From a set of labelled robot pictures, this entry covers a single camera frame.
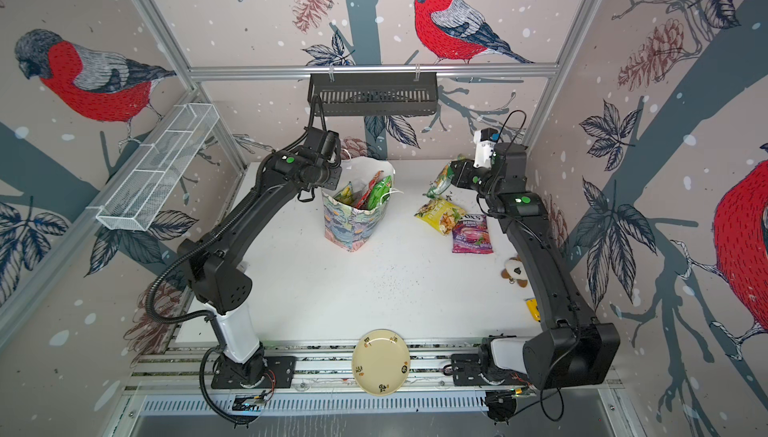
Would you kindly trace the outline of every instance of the snow spot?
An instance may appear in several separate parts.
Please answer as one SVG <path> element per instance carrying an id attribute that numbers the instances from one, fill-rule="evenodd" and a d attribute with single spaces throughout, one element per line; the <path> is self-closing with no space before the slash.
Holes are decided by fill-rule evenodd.
<path id="1" fill-rule="evenodd" d="M 115 380 L 112 385 L 110 385 L 107 390 L 104 391 L 103 394 L 101 394 L 101 397 L 98 398 L 96 401 L 96 404 L 94 405 L 94 412 L 97 412 L 101 409 L 101 407 L 104 407 L 104 404 L 109 402 L 109 400 L 112 398 L 112 395 L 114 395 L 115 392 L 117 392 L 118 387 L 120 386 L 120 381 Z"/>
<path id="2" fill-rule="evenodd" d="M 689 417 L 700 419 L 699 413 L 689 407 L 688 404 L 683 404 L 683 412 L 685 412 Z"/>
<path id="3" fill-rule="evenodd" d="M 67 342 L 67 339 L 69 339 L 69 330 L 63 330 L 51 337 L 48 341 L 48 345 L 54 347 L 63 346 L 64 343 Z"/>

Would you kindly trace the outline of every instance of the white table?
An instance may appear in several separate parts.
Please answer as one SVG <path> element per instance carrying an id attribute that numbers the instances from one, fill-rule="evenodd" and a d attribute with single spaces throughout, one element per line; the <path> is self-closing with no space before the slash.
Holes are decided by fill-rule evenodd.
<path id="1" fill-rule="evenodd" d="M 323 236 L 322 199 L 293 200 L 246 252 L 248 297 L 259 337 L 273 345 L 349 345 L 373 329 L 396 331 L 410 344 L 476 341 L 491 334 L 541 332 L 520 288 L 502 279 L 504 261 L 517 255 L 498 222 L 488 219 L 494 253 L 452 253 L 452 238 L 413 216 L 446 161 L 393 161 L 395 187 L 386 216 L 370 240 L 347 252 Z M 236 202 L 253 186 L 251 164 Z M 475 192 L 448 194 L 479 213 Z M 190 311 L 201 309 L 195 300 Z M 203 319 L 185 322 L 176 346 L 215 343 Z"/>

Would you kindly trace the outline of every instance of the yellow snack bag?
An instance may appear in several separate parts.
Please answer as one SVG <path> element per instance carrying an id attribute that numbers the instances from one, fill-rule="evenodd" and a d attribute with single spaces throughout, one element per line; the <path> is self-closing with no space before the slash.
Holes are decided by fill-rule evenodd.
<path id="1" fill-rule="evenodd" d="M 442 234 L 451 233 L 456 223 L 466 215 L 466 211 L 446 199 L 432 199 L 422 205 L 416 216 L 427 222 Z"/>

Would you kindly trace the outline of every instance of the beige plate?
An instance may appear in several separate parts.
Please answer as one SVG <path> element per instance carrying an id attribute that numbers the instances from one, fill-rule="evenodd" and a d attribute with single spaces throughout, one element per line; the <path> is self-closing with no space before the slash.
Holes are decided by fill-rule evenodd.
<path id="1" fill-rule="evenodd" d="M 391 330 L 373 330 L 360 339 L 352 353 L 357 384 L 373 395 L 389 395 L 408 378 L 411 356 L 402 338 Z"/>

